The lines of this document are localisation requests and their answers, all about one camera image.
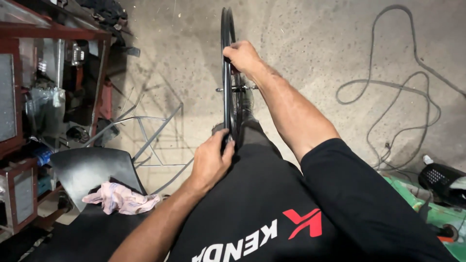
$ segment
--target black shirt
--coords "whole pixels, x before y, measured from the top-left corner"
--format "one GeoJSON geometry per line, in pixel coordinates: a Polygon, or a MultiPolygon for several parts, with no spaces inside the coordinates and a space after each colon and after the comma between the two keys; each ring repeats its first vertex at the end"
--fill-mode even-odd
{"type": "Polygon", "coordinates": [[[341,139],[308,152],[302,174],[261,145],[238,157],[187,217],[169,262],[456,261],[341,139]]]}

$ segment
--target black rim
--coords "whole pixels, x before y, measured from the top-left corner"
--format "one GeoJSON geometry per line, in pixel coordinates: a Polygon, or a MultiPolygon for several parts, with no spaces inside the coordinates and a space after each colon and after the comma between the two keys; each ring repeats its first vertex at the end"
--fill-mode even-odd
{"type": "MultiPolygon", "coordinates": [[[[221,51],[231,43],[236,42],[233,14],[231,8],[222,9],[221,17],[221,51]]],[[[233,140],[239,136],[239,124],[241,123],[242,87],[239,74],[235,74],[232,80],[232,65],[230,59],[222,55],[223,78],[223,127],[230,130],[233,140]]]]}

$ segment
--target electrical cord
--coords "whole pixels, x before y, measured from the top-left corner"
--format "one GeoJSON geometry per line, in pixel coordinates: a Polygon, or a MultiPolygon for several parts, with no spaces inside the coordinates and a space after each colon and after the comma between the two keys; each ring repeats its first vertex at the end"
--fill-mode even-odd
{"type": "Polygon", "coordinates": [[[406,170],[400,170],[400,168],[406,166],[407,164],[409,164],[416,156],[417,154],[419,153],[420,149],[421,149],[421,146],[424,142],[424,139],[425,139],[425,136],[427,134],[427,129],[432,126],[433,124],[435,124],[439,119],[440,119],[440,116],[442,114],[442,110],[441,108],[431,99],[430,95],[429,95],[429,90],[430,90],[430,79],[429,79],[429,76],[423,72],[423,71],[418,71],[418,72],[415,72],[413,74],[411,74],[404,82],[403,84],[397,84],[397,83],[392,83],[392,82],[385,82],[385,81],[379,81],[379,80],[373,80],[372,79],[372,59],[373,59],[373,54],[374,54],[374,38],[375,38],[375,26],[377,24],[377,21],[378,19],[386,12],[390,11],[390,10],[402,10],[404,11],[408,16],[409,16],[409,19],[410,19],[410,23],[411,23],[411,34],[412,34],[412,41],[413,41],[413,48],[414,48],[414,58],[416,60],[416,62],[418,63],[419,66],[421,66],[423,69],[425,69],[426,71],[428,71],[429,73],[431,73],[432,75],[434,75],[436,78],[438,78],[440,81],[444,82],[446,85],[448,85],[449,87],[451,87],[453,90],[457,91],[458,93],[462,94],[464,97],[466,97],[466,92],[459,89],[455,84],[451,83],[448,79],[446,79],[445,77],[441,76],[437,71],[435,71],[434,69],[432,69],[431,67],[425,65],[418,57],[418,53],[417,53],[417,43],[416,43],[416,31],[414,29],[414,22],[413,22],[413,18],[412,18],[412,13],[411,11],[405,7],[405,6],[402,6],[402,5],[391,5],[391,6],[388,6],[386,8],[384,8],[378,15],[377,17],[375,18],[374,20],[374,23],[372,24],[372,39],[371,39],[371,45],[370,45],[370,55],[369,55],[369,75],[367,77],[367,79],[356,79],[356,80],[353,80],[353,81],[349,81],[347,83],[344,83],[343,85],[341,85],[338,90],[336,91],[336,100],[339,104],[341,105],[349,105],[349,104],[353,104],[355,103],[357,100],[359,100],[363,94],[366,92],[367,90],[367,87],[369,86],[369,84],[373,83],[373,84],[378,84],[378,85],[382,85],[382,86],[387,86],[387,87],[391,87],[391,88],[395,88],[395,89],[398,89],[398,93],[396,94],[396,96],[394,97],[394,99],[392,100],[392,102],[390,103],[390,105],[387,107],[387,109],[385,110],[385,112],[383,112],[383,114],[375,121],[375,123],[369,128],[369,130],[367,131],[367,134],[366,134],[366,142],[367,144],[369,145],[369,147],[371,148],[371,150],[375,153],[375,155],[377,156],[377,163],[375,165],[372,166],[372,168],[374,168],[376,171],[396,171],[400,174],[403,174],[405,175],[406,177],[409,178],[409,180],[411,181],[411,178],[405,174],[404,172],[408,172],[408,173],[413,173],[413,174],[416,174],[418,175],[417,173],[414,173],[414,172],[410,172],[410,171],[406,171],[406,170]],[[410,88],[410,87],[407,87],[406,84],[415,76],[417,75],[422,75],[426,78],[426,92],[423,92],[423,91],[420,91],[420,90],[417,90],[417,89],[414,89],[414,88],[410,88]],[[339,97],[339,94],[340,92],[350,86],[350,85],[353,85],[355,83],[365,83],[365,86],[364,88],[362,89],[362,91],[357,95],[357,97],[353,100],[350,100],[350,101],[342,101],[339,97]],[[390,144],[386,144],[385,147],[388,149],[387,152],[383,155],[383,156],[380,156],[379,153],[377,152],[377,150],[375,149],[374,145],[369,141],[369,135],[370,133],[372,132],[372,130],[374,129],[374,127],[380,122],[380,120],[382,120],[382,118],[385,116],[385,114],[392,108],[392,106],[394,105],[394,103],[396,102],[396,100],[398,99],[398,97],[400,96],[401,94],[401,91],[408,91],[408,92],[411,92],[411,93],[414,93],[414,94],[417,94],[417,95],[420,95],[420,96],[423,96],[425,99],[426,99],[426,102],[427,102],[427,110],[426,110],[426,115],[425,115],[425,124],[422,125],[422,126],[415,126],[415,127],[409,127],[409,128],[404,128],[402,130],[400,130],[399,132],[397,132],[395,134],[395,136],[393,137],[392,141],[390,144]],[[437,109],[437,115],[434,117],[434,119],[429,122],[429,119],[430,119],[430,116],[431,116],[431,104],[437,109]],[[411,157],[405,161],[404,163],[398,165],[398,166],[393,166],[391,164],[389,164],[387,162],[387,159],[388,157],[390,156],[391,154],[391,149],[395,143],[395,140],[396,138],[398,137],[399,134],[401,134],[402,132],[404,131],[408,131],[408,130],[413,130],[413,129],[422,129],[423,132],[422,132],[422,136],[421,136],[421,139],[419,141],[419,144],[417,145],[416,149],[414,150],[413,154],[411,155],[411,157]],[[385,167],[385,168],[381,168],[380,165],[382,163],[385,163],[387,166],[389,167],[385,167]]]}

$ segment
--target concrete floor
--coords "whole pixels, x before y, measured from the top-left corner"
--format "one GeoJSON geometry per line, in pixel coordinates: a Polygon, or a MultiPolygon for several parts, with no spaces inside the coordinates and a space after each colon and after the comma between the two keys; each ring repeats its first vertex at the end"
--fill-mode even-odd
{"type": "MultiPolygon", "coordinates": [[[[237,37],[249,40],[259,55],[287,78],[336,126],[353,151],[369,164],[377,161],[365,142],[367,130],[386,109],[396,90],[370,85],[355,104],[343,106],[335,99],[343,83],[368,74],[370,32],[375,16],[394,0],[121,0],[129,15],[134,37],[128,45],[141,49],[141,57],[128,57],[124,73],[111,75],[124,93],[114,92],[114,117],[142,98],[135,115],[168,116],[184,103],[154,143],[166,164],[185,163],[194,150],[222,121],[220,14],[232,7],[237,37]]],[[[418,55],[424,62],[466,90],[466,2],[463,0],[402,1],[413,13],[418,55]]],[[[408,16],[395,10],[385,14],[375,32],[373,78],[402,83],[421,70],[413,57],[408,16]]],[[[442,108],[442,118],[429,129],[420,154],[408,165],[420,171],[422,154],[461,170],[466,168],[466,101],[440,80],[431,77],[432,99],[442,108]]],[[[425,90],[426,80],[415,77],[408,86],[425,90]]],[[[342,92],[343,100],[356,97],[363,84],[342,92]]],[[[297,164],[281,140],[258,91],[254,113],[284,159],[297,164]]],[[[370,136],[379,152],[400,129],[422,125],[423,97],[402,93],[370,136]]],[[[148,132],[160,123],[144,121],[148,132]]],[[[108,147],[132,155],[144,141],[136,122],[120,126],[121,135],[108,147]]],[[[396,140],[390,162],[403,163],[417,146],[422,131],[405,132],[396,140]]],[[[141,157],[149,155],[149,150],[141,157]]],[[[148,192],[167,182],[179,167],[141,168],[138,174],[148,192]]],[[[190,174],[190,167],[164,193],[172,193],[190,174]]]]}

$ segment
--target pink rag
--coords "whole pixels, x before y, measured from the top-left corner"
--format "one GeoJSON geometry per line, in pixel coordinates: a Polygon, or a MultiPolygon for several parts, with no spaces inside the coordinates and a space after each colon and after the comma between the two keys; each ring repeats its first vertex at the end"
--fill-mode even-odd
{"type": "Polygon", "coordinates": [[[96,193],[83,197],[82,201],[91,204],[101,202],[106,214],[118,210],[121,214],[133,215],[151,210],[160,201],[160,197],[157,194],[143,196],[123,185],[107,181],[102,183],[96,193]]]}

